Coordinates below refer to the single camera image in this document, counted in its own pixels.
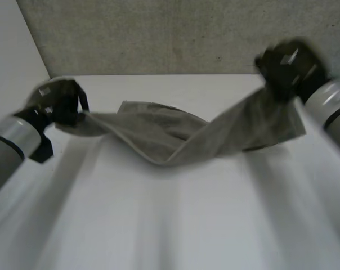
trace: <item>white table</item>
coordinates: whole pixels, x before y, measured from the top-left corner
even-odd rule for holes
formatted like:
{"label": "white table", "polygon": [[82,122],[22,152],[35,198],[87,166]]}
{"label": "white table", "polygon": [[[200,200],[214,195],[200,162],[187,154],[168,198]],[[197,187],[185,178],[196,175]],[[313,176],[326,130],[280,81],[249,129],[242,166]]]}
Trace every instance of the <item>white table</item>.
{"label": "white table", "polygon": [[[207,120],[262,84],[256,75],[77,80],[93,111],[154,101]],[[340,269],[340,153],[302,117],[302,138],[176,168],[111,136],[49,130],[65,152],[2,221],[1,269]]]}

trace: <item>silver arm segment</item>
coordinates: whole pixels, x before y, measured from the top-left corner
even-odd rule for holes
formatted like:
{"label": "silver arm segment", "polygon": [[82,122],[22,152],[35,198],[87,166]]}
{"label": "silver arm segment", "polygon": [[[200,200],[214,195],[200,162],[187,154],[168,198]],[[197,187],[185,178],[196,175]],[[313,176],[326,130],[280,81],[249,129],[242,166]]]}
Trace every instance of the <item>silver arm segment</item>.
{"label": "silver arm segment", "polygon": [[9,116],[0,121],[0,189],[40,143],[39,133],[25,120]]}
{"label": "silver arm segment", "polygon": [[305,108],[340,148],[340,83],[320,87],[306,101]]}

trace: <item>gray cloth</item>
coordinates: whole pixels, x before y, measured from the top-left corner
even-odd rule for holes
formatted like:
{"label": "gray cloth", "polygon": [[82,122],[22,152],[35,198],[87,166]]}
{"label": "gray cloth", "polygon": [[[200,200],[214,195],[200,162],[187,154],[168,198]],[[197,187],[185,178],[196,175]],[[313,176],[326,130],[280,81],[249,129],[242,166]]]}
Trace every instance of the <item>gray cloth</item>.
{"label": "gray cloth", "polygon": [[114,133],[148,161],[181,165],[214,156],[269,147],[305,134],[292,103],[275,102],[260,89],[207,122],[174,107],[124,101],[117,113],[86,112],[75,128],[57,128],[78,136]]}

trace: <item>gray wall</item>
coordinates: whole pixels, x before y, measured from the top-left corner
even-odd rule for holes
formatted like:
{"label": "gray wall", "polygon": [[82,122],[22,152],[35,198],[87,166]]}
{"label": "gray wall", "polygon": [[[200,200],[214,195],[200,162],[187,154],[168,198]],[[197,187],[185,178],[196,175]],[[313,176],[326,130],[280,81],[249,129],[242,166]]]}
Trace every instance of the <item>gray wall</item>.
{"label": "gray wall", "polygon": [[340,0],[17,0],[50,75],[253,73],[308,36],[340,74]]}

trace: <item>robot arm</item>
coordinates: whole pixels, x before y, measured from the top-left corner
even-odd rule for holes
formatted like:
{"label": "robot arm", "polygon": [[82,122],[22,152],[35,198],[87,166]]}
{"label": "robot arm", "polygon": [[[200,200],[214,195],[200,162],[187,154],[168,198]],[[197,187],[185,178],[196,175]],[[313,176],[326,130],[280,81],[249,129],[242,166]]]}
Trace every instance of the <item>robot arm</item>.
{"label": "robot arm", "polygon": [[74,80],[47,82],[34,90],[23,110],[0,121],[0,189],[26,158],[44,163],[53,155],[44,131],[52,123],[81,121],[79,101],[88,110],[86,94]]}
{"label": "robot arm", "polygon": [[340,148],[340,82],[321,86],[305,102],[305,109]]}
{"label": "robot arm", "polygon": [[268,48],[255,65],[279,102],[299,97],[306,111],[340,148],[340,82],[303,40]]}

